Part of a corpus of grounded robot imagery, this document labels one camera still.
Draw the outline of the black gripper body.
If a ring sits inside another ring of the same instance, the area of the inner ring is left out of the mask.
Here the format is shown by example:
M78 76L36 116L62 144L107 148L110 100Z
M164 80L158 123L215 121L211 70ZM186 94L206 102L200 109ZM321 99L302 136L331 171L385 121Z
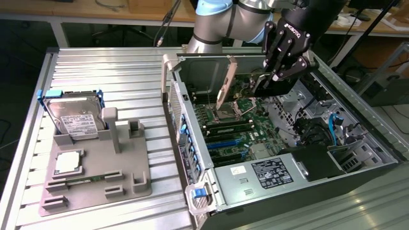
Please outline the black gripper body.
M295 40L298 50L307 50L327 32L341 11L339 0L292 0L296 7L284 9L278 29Z

